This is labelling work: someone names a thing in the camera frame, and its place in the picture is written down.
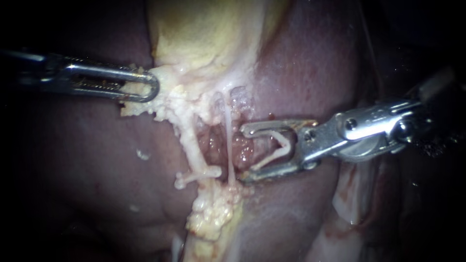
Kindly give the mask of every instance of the moist tissue surface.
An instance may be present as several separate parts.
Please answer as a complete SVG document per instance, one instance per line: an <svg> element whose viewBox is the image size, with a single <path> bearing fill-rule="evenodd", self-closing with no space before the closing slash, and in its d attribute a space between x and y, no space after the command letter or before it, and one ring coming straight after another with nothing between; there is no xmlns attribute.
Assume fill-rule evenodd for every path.
<svg viewBox="0 0 466 262"><path fill-rule="evenodd" d="M173 174L182 190L197 181L198 197L187 218L190 232L184 259L222 259L242 215L242 198L251 189L235 179L232 163L232 121L242 112L232 107L230 91L251 79L262 41L274 31L285 1L175 1L149 3L149 26L160 81L160 93L145 104L126 102L122 115L156 113L155 121L168 120L186 153L190 170ZM144 93L149 86L129 83L125 91ZM226 130L228 182L221 183L220 166L208 165L200 149L197 123Z"/></svg>

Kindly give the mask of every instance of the metal forceps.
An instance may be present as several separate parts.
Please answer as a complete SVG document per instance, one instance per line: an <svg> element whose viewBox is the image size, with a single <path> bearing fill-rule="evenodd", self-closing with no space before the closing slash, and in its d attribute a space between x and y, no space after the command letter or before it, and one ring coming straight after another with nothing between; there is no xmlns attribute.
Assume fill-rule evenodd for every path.
<svg viewBox="0 0 466 262"><path fill-rule="evenodd" d="M121 101L149 102L159 93L158 79L148 71L103 64L59 54L34 54L0 49L0 57L13 71L13 90L91 96ZM147 94L121 91L125 82L151 86Z"/></svg>
<svg viewBox="0 0 466 262"><path fill-rule="evenodd" d="M269 135L270 131L296 134L294 153L289 161L250 168L239 179L245 183L273 180L311 170L323 157L334 156L347 162L363 162L387 152L397 153L406 145L395 136L402 131L402 120L415 114L420 103L399 99L368 108L335 114L318 125L314 120L273 120L247 123L240 127L246 138Z"/></svg>

